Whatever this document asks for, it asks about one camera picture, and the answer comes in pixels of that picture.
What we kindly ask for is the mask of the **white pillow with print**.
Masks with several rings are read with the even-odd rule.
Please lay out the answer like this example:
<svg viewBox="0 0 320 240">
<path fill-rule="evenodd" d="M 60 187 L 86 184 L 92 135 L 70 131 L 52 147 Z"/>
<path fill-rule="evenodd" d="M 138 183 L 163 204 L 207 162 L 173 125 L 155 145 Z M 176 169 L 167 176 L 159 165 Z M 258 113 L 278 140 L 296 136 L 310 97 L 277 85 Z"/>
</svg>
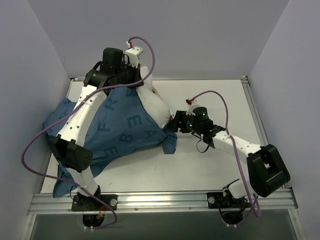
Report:
<svg viewBox="0 0 320 240">
<path fill-rule="evenodd" d="M 172 112 L 154 87 L 151 74 L 143 81 L 142 86 L 136 88 L 136 92 L 145 111 L 163 129 L 170 121 Z"/>
</svg>

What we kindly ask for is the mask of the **blue letter-print pillowcase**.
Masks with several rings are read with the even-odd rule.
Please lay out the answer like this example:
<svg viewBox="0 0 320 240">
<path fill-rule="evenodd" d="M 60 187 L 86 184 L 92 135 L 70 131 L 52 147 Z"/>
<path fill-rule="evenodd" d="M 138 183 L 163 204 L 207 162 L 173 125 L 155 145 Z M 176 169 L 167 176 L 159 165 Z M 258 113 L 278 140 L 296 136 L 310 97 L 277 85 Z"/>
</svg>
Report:
<svg viewBox="0 0 320 240">
<path fill-rule="evenodd" d="M 162 145 L 165 154 L 176 151 L 177 135 L 160 128 L 144 109 L 136 89 L 111 90 L 87 131 L 84 148 L 93 154 L 90 169 L 97 177 L 117 158 L 138 149 Z"/>
</svg>

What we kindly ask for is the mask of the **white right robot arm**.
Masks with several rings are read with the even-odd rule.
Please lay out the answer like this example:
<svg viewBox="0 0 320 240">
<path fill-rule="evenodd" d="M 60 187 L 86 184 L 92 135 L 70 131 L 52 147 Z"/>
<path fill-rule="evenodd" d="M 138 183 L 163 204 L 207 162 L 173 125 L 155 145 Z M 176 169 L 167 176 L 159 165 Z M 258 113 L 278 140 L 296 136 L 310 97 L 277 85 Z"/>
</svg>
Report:
<svg viewBox="0 0 320 240">
<path fill-rule="evenodd" d="M 248 194 L 266 198 L 291 180 L 274 145 L 262 146 L 229 134 L 226 128 L 214 124 L 203 106 L 192 111 L 178 110 L 168 127 L 175 133 L 192 133 L 209 147 L 222 150 L 246 164 L 248 177 L 229 183 L 222 193 L 223 203 L 227 206 L 234 206 Z"/>
</svg>

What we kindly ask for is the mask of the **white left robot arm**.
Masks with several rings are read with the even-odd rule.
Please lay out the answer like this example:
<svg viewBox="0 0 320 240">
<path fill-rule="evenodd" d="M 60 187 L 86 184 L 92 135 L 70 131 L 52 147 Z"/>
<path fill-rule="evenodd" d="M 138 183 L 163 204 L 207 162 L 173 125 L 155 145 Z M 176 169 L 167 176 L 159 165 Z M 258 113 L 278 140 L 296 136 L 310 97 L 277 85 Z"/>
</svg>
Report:
<svg viewBox="0 0 320 240">
<path fill-rule="evenodd" d="M 107 47 L 102 60 L 86 74 L 80 95 L 74 107 L 75 113 L 68 118 L 56 136 L 49 137 L 49 147 L 59 163 L 78 183 L 83 204 L 90 210 L 100 206 L 99 188 L 94 180 L 90 164 L 93 153 L 84 147 L 89 127 L 100 105 L 106 99 L 107 86 L 126 85 L 141 80 L 139 60 L 142 47 L 129 46 L 126 51 Z"/>
</svg>

